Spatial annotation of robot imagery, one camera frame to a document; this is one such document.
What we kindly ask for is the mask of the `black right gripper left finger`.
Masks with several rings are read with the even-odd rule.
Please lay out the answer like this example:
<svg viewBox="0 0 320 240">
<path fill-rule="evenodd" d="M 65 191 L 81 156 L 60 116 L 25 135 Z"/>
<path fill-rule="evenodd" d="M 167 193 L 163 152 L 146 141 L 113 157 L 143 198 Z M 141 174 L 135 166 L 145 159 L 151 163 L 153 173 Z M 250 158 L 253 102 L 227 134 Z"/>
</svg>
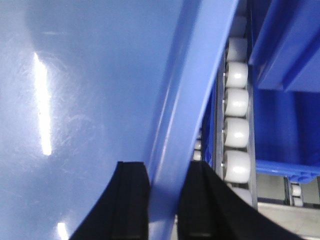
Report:
<svg viewBox="0 0 320 240">
<path fill-rule="evenodd" d="M 143 162 L 119 161 L 72 240 L 146 240 L 150 182 Z"/>
</svg>

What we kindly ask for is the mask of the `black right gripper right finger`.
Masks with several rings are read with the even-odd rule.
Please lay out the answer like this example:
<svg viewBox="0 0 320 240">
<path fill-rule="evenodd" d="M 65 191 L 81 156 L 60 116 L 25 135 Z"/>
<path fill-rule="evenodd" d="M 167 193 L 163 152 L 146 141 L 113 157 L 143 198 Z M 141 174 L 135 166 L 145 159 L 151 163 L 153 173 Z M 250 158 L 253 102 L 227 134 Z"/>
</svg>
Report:
<svg viewBox="0 0 320 240">
<path fill-rule="evenodd" d="M 298 240 L 236 195 L 205 161 L 191 161 L 177 211 L 180 240 Z"/>
</svg>

